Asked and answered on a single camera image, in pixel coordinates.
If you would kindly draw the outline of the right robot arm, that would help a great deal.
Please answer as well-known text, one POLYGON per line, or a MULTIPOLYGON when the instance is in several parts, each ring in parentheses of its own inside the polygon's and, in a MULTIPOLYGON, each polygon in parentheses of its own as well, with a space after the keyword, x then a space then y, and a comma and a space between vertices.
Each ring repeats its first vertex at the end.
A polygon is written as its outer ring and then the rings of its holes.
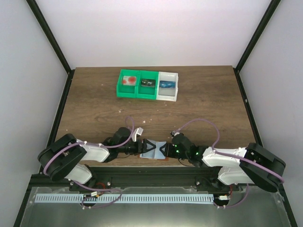
POLYGON ((277 192, 284 183, 286 163, 256 143, 235 149, 196 146, 184 134, 179 133, 171 143, 159 146, 160 152, 169 158, 187 160, 197 168, 219 167, 218 174, 210 179, 217 191, 231 184, 254 184, 267 192, 277 192))

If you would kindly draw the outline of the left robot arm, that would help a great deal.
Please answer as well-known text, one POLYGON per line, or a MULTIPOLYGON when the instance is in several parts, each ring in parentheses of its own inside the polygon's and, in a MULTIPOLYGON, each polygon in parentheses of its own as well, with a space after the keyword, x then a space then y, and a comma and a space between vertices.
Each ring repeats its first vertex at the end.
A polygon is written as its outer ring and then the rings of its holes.
POLYGON ((97 180, 80 161, 108 163, 120 153, 140 155, 155 150, 155 141, 138 138, 142 132, 140 127, 133 131, 121 127, 112 137, 99 144, 78 140, 68 133, 44 149, 37 159, 43 167, 43 173, 52 181, 71 179, 79 182, 86 191, 92 191, 97 180))

